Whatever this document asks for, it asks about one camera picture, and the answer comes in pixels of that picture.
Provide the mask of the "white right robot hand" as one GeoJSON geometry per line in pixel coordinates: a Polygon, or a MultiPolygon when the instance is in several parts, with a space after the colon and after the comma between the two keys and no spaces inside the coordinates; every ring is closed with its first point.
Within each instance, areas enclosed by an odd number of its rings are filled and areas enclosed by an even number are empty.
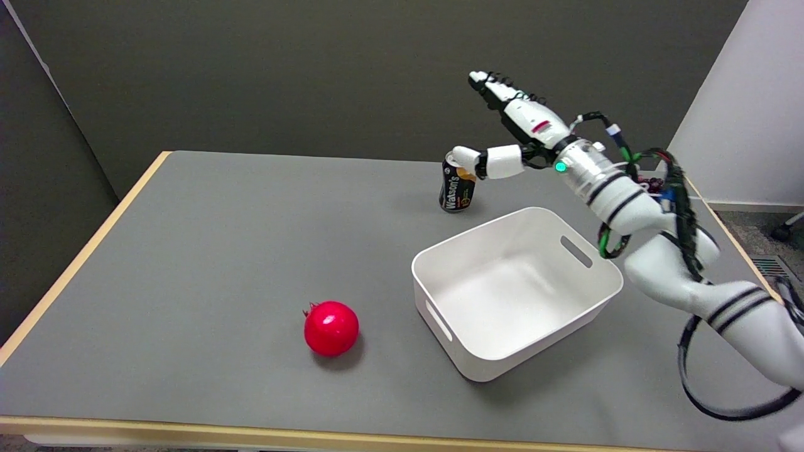
{"type": "Polygon", "coordinates": [[[488,109],[499,113],[501,123],[517,140],[514,145],[485,151],[454,147],[450,153],[454,163],[477,178],[509,178],[526,167],[538,168],[534,158],[543,158],[551,165],[563,149],[579,140],[543,98],[518,89],[510,78],[497,72],[473,71],[468,81],[488,109]]]}

